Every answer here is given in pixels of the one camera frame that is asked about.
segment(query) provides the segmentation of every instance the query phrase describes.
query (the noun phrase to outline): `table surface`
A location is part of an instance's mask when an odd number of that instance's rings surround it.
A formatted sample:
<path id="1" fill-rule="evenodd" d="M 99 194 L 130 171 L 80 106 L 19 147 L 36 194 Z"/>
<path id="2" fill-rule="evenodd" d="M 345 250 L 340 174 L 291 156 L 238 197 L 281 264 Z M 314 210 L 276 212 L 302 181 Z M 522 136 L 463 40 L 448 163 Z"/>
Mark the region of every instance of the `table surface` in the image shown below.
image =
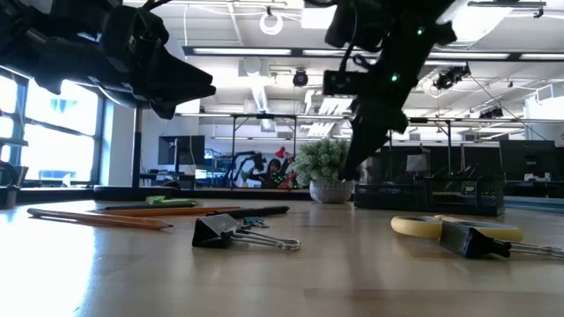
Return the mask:
<path id="1" fill-rule="evenodd" d="M 259 207 L 302 250 L 193 248 L 195 217 L 162 232 L 30 218 L 0 210 L 0 316 L 561 316 L 564 262 L 520 255 L 465 260 L 436 240 L 401 236 L 396 215 L 350 204 L 205 201 Z M 94 202 L 34 205 L 91 210 Z M 564 247 L 564 217 L 508 210 L 530 243 Z"/>

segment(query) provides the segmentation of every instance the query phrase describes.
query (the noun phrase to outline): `wooden pencil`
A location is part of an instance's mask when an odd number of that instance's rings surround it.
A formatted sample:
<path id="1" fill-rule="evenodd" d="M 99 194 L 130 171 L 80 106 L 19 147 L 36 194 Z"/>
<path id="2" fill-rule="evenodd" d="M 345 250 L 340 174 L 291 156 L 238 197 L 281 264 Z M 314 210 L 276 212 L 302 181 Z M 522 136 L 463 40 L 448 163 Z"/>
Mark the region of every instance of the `wooden pencil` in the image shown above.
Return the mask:
<path id="1" fill-rule="evenodd" d="M 128 216 L 128 217 L 159 217 L 159 216 L 195 216 L 205 215 L 209 212 L 222 210 L 237 210 L 239 207 L 190 207 L 174 208 L 163 207 L 162 209 L 132 209 L 132 210 L 96 210 L 103 215 Z"/>
<path id="2" fill-rule="evenodd" d="M 168 224 L 158 219 L 103 215 L 103 214 L 92 213 L 87 211 L 72 212 L 72 211 L 40 210 L 40 209 L 30 208 L 27 210 L 27 213 L 29 213 L 34 217 L 52 217 L 59 219 L 70 219 L 70 220 L 77 220 L 80 222 L 84 222 L 88 224 L 97 224 L 97 225 L 116 225 L 116 226 L 125 226 L 131 228 L 141 228 L 141 229 L 153 229 L 153 230 L 160 230 L 160 229 L 172 227 L 171 224 Z"/>

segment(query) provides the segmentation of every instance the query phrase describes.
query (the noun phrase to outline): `computer monitor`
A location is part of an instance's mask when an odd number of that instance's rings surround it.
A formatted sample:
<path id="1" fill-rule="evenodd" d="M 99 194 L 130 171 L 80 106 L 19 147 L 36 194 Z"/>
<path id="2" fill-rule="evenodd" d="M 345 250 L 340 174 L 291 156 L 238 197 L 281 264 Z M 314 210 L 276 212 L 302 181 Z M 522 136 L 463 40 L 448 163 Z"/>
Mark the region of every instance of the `computer monitor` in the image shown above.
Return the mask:
<path id="1" fill-rule="evenodd" d="M 527 173 L 560 178 L 554 141 L 501 140 L 500 159 L 506 181 L 522 181 Z"/>
<path id="2" fill-rule="evenodd" d="M 204 136 L 160 136 L 159 165 L 204 165 L 204 144 Z"/>

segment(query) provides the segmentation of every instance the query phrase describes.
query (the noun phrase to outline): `yellow tape measure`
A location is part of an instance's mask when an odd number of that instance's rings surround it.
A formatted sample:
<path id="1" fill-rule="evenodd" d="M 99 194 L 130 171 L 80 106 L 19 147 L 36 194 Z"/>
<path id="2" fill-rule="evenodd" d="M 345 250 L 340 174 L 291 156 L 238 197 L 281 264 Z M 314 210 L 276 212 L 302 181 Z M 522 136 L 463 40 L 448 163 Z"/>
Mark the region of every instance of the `yellow tape measure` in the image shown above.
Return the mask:
<path id="1" fill-rule="evenodd" d="M 487 237 L 520 242 L 523 239 L 521 229 L 513 225 L 503 225 L 488 222 L 470 221 L 437 215 L 434 217 L 403 217 L 391 219 L 391 227 L 395 232 L 421 238 L 440 238 L 442 221 L 457 222 L 476 228 Z"/>

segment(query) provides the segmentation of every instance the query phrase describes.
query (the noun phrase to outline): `white plant pot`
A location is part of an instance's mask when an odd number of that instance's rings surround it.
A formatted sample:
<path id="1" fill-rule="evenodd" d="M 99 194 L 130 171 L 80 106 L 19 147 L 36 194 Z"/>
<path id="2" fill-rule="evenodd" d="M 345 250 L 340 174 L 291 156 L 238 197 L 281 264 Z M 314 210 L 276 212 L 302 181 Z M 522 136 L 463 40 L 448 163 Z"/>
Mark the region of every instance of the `white plant pot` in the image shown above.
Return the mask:
<path id="1" fill-rule="evenodd" d="M 309 183 L 309 194 L 319 203 L 344 203 L 351 198 L 353 190 L 353 181 L 317 180 Z"/>

